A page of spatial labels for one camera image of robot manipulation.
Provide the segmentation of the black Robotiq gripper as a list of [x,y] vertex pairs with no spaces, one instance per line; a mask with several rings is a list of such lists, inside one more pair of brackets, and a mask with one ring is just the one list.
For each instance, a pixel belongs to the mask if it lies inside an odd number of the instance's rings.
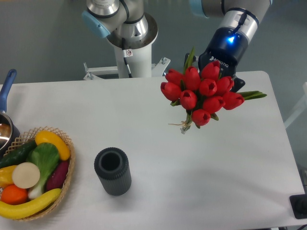
[[[240,33],[232,34],[232,29],[222,27],[216,30],[204,53],[199,56],[198,66],[202,71],[204,67],[214,61],[220,63],[223,76],[234,77],[239,61],[247,49],[247,39]],[[185,54],[184,68],[189,64],[190,53]],[[234,86],[231,92],[238,92],[246,82],[238,77],[233,78]]]

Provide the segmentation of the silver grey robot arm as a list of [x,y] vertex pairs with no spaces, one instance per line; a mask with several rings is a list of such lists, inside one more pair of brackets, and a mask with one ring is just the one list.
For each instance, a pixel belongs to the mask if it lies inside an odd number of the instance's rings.
[[[205,51],[192,57],[199,71],[219,62],[223,76],[235,77],[236,68],[263,20],[270,0],[192,0],[199,17],[223,20]],[[152,44],[158,35],[155,19],[144,12],[141,0],[89,0],[82,19],[93,34],[113,46],[117,65],[87,68],[86,74],[117,73],[120,78],[148,78],[163,74],[168,62],[152,63]]]

